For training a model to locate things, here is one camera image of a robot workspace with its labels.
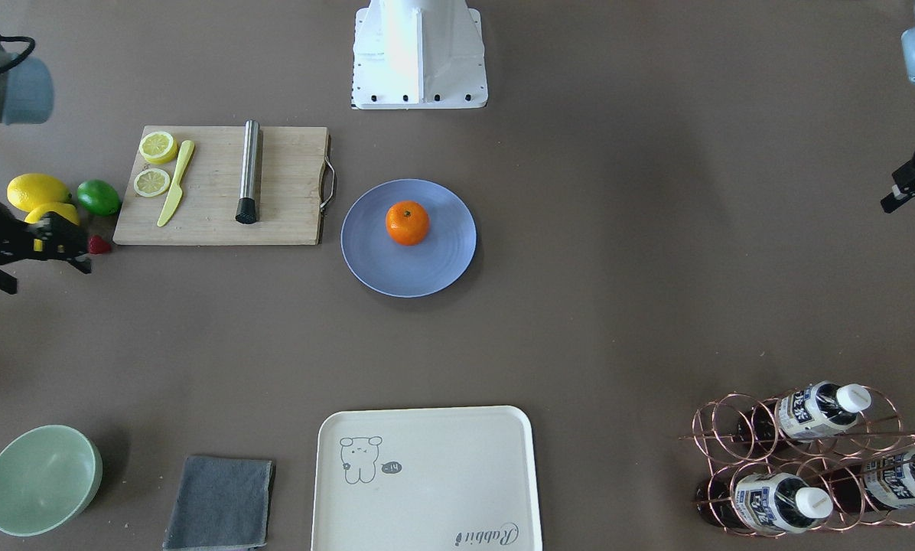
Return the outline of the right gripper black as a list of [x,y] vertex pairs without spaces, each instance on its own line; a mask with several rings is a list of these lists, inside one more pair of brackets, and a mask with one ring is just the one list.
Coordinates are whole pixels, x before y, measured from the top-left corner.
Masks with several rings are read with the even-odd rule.
[[[41,241],[42,249],[34,244]],[[47,213],[38,221],[38,240],[30,227],[18,220],[0,202],[0,290],[10,295],[18,292],[18,280],[2,271],[2,266],[20,260],[60,260],[77,271],[91,273],[93,261],[88,258],[88,234],[59,213]]]

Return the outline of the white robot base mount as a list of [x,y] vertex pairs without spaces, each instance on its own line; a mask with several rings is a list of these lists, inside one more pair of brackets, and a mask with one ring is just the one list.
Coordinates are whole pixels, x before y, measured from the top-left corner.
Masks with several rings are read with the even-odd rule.
[[481,14],[464,1],[371,1],[356,11],[353,109],[479,109],[489,100]]

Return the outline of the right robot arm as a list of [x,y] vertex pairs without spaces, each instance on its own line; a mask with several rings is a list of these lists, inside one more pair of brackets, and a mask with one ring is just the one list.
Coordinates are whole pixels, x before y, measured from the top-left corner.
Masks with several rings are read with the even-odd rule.
[[[48,68],[32,56],[31,36],[0,32],[0,123],[42,123],[52,114],[54,90]],[[13,295],[17,279],[2,267],[20,260],[59,260],[91,273],[88,234],[62,214],[41,215],[33,223],[17,219],[0,202],[0,290]]]

